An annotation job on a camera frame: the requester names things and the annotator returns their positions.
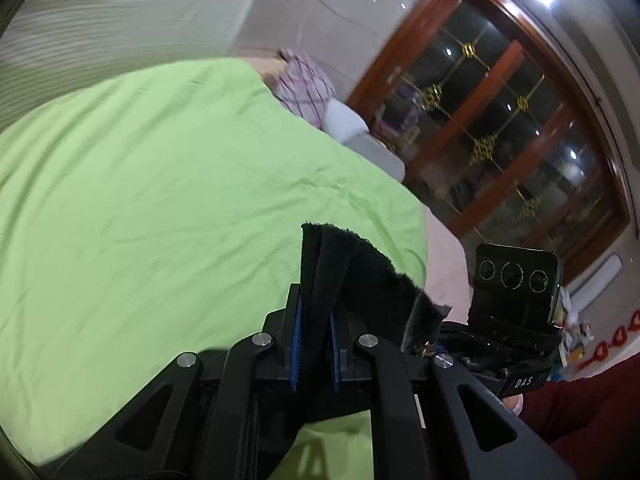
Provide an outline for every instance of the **metal screw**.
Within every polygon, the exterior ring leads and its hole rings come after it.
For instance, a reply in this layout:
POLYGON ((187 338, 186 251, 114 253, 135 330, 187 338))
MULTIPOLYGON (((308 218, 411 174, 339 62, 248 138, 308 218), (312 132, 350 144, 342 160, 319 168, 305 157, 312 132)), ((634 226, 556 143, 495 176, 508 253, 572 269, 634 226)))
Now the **metal screw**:
POLYGON ((251 338, 251 341, 256 346, 267 346, 271 342, 271 339, 271 334, 267 334, 266 332, 258 332, 257 334, 254 334, 254 336, 251 338))
POLYGON ((196 359, 196 354, 193 352, 185 352, 184 354, 178 355, 175 362, 177 362, 178 366, 181 366, 182 368, 189 368, 196 364, 196 359))
POLYGON ((433 362, 438 368, 442 368, 446 370, 447 368, 451 368, 453 366, 453 357, 449 354, 436 354, 433 358, 433 362))
POLYGON ((358 343, 360 343, 362 346, 366 346, 367 348, 373 348, 378 344, 378 338, 373 334, 362 334, 358 338, 358 343))

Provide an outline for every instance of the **gold decorative ornament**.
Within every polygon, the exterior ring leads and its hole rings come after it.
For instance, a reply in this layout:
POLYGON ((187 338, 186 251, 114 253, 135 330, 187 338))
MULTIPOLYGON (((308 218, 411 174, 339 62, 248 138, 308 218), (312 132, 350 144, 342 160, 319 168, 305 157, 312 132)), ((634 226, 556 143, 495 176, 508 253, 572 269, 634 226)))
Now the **gold decorative ornament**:
POLYGON ((564 237, 562 235, 560 236, 554 236, 554 237, 546 237, 546 245, 549 249, 551 249, 551 251, 557 251, 560 247, 560 244, 562 243, 562 240, 564 240, 564 237))
POLYGON ((462 44, 462 54, 467 57, 473 57, 476 55, 476 48, 473 43, 463 43, 462 44))
POLYGON ((593 209, 598 205, 598 202, 600 200, 602 200, 602 195, 597 197, 597 199, 595 200, 595 202, 593 202, 593 204, 582 209, 577 215, 578 222, 582 222, 583 220, 587 219, 591 215, 591 212, 593 211, 593 209))
POLYGON ((523 220, 525 218, 535 216, 538 212, 538 208, 540 207, 541 202, 542 199, 539 196, 530 198, 529 200, 525 200, 524 204, 522 204, 522 208, 520 209, 520 213, 518 214, 517 219, 523 220))
POLYGON ((431 112, 440 107, 440 100, 442 99, 442 85, 440 83, 434 83, 420 90, 420 105, 422 108, 431 112))
POLYGON ((529 99, 524 95, 518 96, 518 110, 521 112, 529 110, 529 99))
POLYGON ((476 164, 491 159, 494 155, 495 141, 497 138, 498 134, 491 134, 481 137, 480 139, 474 139, 474 148, 471 152, 469 164, 476 164))
POLYGON ((436 191, 434 191, 433 194, 434 194, 434 196, 436 197, 437 200, 444 200, 447 197, 447 192, 444 189, 442 189, 441 187, 436 189, 436 191))

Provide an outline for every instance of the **red decoration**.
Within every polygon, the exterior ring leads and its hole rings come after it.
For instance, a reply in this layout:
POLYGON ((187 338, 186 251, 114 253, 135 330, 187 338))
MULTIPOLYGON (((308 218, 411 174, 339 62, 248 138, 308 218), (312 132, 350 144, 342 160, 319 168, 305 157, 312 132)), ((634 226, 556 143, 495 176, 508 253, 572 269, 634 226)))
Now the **red decoration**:
POLYGON ((629 322, 629 332, 640 332, 640 310, 636 310, 631 316, 631 322, 629 322))
POLYGON ((626 329, 623 326, 619 326, 613 333, 613 339, 611 340, 611 346, 624 346, 626 344, 626 329))
POLYGON ((631 321, 629 322, 629 327, 625 328, 623 326, 619 326, 616 331, 613 333, 613 339, 611 340, 611 344, 607 344, 606 341, 601 341, 596 346, 595 352, 591 358, 586 361, 581 362, 575 369, 576 372, 580 370, 584 370, 587 366, 594 362, 603 362, 609 357, 609 348, 615 346, 620 347, 624 346, 628 341, 629 332, 640 332, 640 309, 636 310, 632 316, 631 321))
POLYGON ((609 357, 609 345, 607 345, 606 341, 601 341, 596 346, 596 350, 593 353, 591 358, 586 361, 581 362, 578 367, 575 369, 576 372, 584 370, 587 366, 594 362, 603 362, 607 357, 609 357))

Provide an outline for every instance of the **pink plaid pillow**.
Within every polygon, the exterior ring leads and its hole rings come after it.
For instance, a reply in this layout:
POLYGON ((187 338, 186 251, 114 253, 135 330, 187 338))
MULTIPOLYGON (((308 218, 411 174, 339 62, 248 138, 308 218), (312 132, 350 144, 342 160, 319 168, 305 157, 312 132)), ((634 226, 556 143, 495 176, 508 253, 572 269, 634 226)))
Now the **pink plaid pillow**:
POLYGON ((301 50, 281 50, 288 62, 273 95, 292 114, 322 130, 324 112, 335 95, 327 74, 301 50))

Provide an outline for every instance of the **white pillow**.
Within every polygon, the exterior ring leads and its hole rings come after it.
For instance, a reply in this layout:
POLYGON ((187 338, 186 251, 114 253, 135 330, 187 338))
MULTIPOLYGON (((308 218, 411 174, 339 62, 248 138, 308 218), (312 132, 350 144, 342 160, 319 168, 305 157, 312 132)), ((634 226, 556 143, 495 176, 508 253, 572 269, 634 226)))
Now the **white pillow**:
POLYGON ((325 132, 340 144, 369 131, 367 123, 356 112, 333 98, 326 107, 323 126, 325 132))

